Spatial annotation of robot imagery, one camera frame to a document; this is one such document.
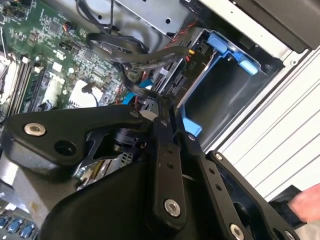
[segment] black metal bracket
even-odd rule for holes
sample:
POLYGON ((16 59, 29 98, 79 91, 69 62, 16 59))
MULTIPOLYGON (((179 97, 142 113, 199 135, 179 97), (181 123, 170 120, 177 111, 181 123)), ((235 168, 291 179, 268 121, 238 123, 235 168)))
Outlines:
POLYGON ((227 188, 218 172, 217 166, 205 158, 200 144, 190 133, 180 135, 184 143, 185 155, 182 157, 185 174, 196 181, 203 182, 209 209, 212 212, 210 227, 219 239, 234 239, 231 226, 237 226, 246 240, 254 238, 242 224, 241 219, 231 201, 227 188))
POLYGON ((292 227, 263 199, 245 180, 235 167, 219 152, 211 151, 206 158, 214 163, 224 185, 229 186, 229 195, 242 216, 242 222, 249 228, 255 239, 292 240, 288 235, 299 239, 292 227))
POLYGON ((62 180, 85 158, 89 132, 99 130, 105 135, 121 128, 139 128, 143 122, 144 118, 127 105, 18 114, 5 123, 2 148, 18 166, 62 180), (45 133, 27 134, 24 128, 29 123, 40 124, 45 133))

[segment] screw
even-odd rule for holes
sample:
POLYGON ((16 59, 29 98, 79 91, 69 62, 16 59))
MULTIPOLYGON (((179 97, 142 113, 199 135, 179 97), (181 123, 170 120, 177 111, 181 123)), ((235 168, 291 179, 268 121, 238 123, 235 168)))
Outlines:
POLYGON ((130 112, 130 114, 131 114, 132 117, 135 117, 135 118, 139 117, 138 113, 136 113, 134 111, 130 112))
POLYGON ((165 126, 165 127, 168 127, 168 124, 165 122, 165 121, 160 121, 160 123, 163 125, 163 126, 165 126))
POLYGON ((222 160, 223 160, 222 156, 221 156, 219 153, 216 153, 214 156, 215 156, 215 158, 218 159, 219 161, 222 161, 222 160))
POLYGON ((172 217, 179 217, 181 210, 179 204, 172 199, 168 199, 164 202, 164 209, 168 214, 170 214, 172 217))
POLYGON ((237 225, 231 224, 230 231, 236 240, 244 240, 245 239, 244 233, 241 231, 240 227, 238 227, 237 225))
POLYGON ((192 141, 195 141, 195 140, 196 140, 196 137, 193 136, 192 134, 189 134, 189 138, 190 138, 192 141))
POLYGON ((28 123, 27 125, 25 125, 24 131, 28 135, 35 136, 35 137, 41 137, 41 136, 45 135, 46 128, 39 123, 33 122, 33 123, 28 123))
POLYGON ((285 231, 285 234, 288 236, 290 240, 296 240, 295 237, 288 231, 285 231))

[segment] hole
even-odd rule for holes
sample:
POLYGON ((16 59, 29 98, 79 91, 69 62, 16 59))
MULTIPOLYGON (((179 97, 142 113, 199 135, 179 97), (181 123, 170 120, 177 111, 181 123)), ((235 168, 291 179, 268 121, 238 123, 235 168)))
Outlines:
POLYGON ((54 145, 54 149, 57 153, 67 157, 75 155, 77 151, 77 148, 73 143, 64 140, 58 141, 54 145))
POLYGON ((190 40, 190 41, 188 42, 188 45, 187 45, 186 47, 187 47, 187 48, 190 47, 191 44, 192 44, 192 40, 190 40))
POLYGON ((169 208, 171 208, 173 211, 177 211, 177 207, 173 203, 169 204, 169 208))
POLYGON ((31 126, 30 130, 34 133, 39 133, 41 131, 40 128, 37 126, 31 126))
POLYGON ((171 162, 168 162, 166 165, 168 166, 168 168, 174 169, 174 165, 171 162))
POLYGON ((240 235, 241 235, 241 233, 240 233, 240 231, 239 231, 238 229, 235 229, 235 230, 234 230, 234 233, 235 233, 237 236, 240 236, 240 235))
POLYGON ((273 232, 279 240, 285 240, 285 237, 282 235, 282 233, 278 229, 274 228, 273 232))
POLYGON ((222 191, 222 188, 221 188, 218 184, 216 184, 215 187, 216 187, 216 189, 218 189, 219 191, 222 191))

